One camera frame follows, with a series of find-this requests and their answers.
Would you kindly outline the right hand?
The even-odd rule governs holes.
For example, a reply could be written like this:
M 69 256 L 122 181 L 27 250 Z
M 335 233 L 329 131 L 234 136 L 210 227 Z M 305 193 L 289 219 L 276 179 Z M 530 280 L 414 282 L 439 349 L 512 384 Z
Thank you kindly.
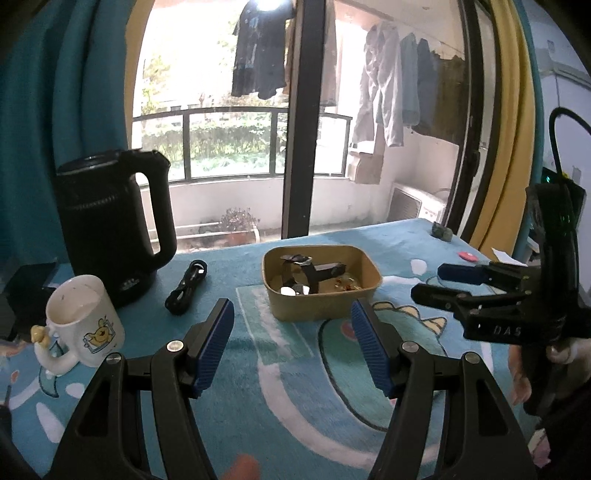
M 590 340 L 571 339 L 566 344 L 546 348 L 547 359 L 566 366 L 566 377 L 559 384 L 556 396 L 565 398 L 590 379 Z M 512 402 L 524 403 L 532 394 L 530 379 L 522 361 L 522 348 L 510 345 L 508 367 L 513 380 Z

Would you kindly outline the left hand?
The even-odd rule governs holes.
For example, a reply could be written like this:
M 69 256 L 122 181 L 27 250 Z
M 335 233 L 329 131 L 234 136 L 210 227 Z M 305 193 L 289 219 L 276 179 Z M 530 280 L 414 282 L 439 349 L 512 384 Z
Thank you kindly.
M 250 455 L 239 455 L 235 462 L 226 471 L 222 480 L 259 480 L 260 468 L 259 462 Z

